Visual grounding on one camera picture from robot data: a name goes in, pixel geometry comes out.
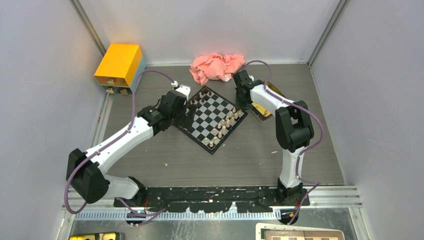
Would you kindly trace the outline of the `gold tin tray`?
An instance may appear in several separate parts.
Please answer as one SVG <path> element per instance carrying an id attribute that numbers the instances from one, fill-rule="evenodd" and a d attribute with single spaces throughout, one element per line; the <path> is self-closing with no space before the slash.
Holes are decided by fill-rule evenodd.
<path id="1" fill-rule="evenodd" d="M 248 91 L 249 101 L 252 104 L 251 112 L 261 121 L 266 122 L 273 117 L 275 110 L 280 107 L 287 107 L 284 101 L 288 99 L 269 81 L 262 83 L 257 80 L 254 82 L 258 85 Z"/>

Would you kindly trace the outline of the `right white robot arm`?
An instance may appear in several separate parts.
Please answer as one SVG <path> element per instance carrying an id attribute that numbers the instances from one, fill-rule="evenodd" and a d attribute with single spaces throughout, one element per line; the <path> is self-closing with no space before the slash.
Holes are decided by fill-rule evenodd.
<path id="1" fill-rule="evenodd" d="M 291 205 L 303 188 L 302 152 L 314 137 L 314 129 L 304 101 L 289 100 L 261 80 L 252 80 L 246 70 L 233 74 L 236 104 L 251 109 L 258 104 L 275 119 L 275 136 L 283 149 L 282 170 L 278 177 L 276 195 L 283 205 Z"/>

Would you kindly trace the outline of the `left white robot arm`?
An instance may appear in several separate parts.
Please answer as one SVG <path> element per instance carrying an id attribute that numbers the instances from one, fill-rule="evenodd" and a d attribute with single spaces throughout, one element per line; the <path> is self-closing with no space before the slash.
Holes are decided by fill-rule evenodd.
<path id="1" fill-rule="evenodd" d="M 104 142 L 69 154 L 66 179 L 86 203 L 93 204 L 104 197 L 126 199 L 135 207 L 145 202 L 145 187 L 137 179 L 107 173 L 130 150 L 159 132 L 170 126 L 190 126 L 196 112 L 195 106 L 188 106 L 190 91 L 186 85 L 168 91 L 158 106 L 144 107 Z"/>

